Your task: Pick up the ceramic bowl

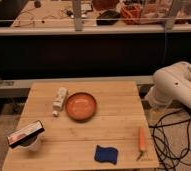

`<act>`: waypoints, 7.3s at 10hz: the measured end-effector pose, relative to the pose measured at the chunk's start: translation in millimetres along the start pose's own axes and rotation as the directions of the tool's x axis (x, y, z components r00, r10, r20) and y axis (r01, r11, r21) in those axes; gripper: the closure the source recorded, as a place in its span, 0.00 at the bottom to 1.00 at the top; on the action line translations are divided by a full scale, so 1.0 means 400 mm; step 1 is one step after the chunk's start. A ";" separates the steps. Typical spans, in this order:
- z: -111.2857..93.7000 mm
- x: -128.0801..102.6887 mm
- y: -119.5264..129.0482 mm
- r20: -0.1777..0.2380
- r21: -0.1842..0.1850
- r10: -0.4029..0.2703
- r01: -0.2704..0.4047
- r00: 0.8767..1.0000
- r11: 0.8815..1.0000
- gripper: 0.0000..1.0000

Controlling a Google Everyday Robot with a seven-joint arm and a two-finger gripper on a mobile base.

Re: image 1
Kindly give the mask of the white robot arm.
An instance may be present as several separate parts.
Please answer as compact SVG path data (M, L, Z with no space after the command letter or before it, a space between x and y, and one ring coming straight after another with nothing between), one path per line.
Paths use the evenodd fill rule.
M185 61L158 69L152 76L154 85L145 96L149 105L161 108L177 100L191 111L191 64Z

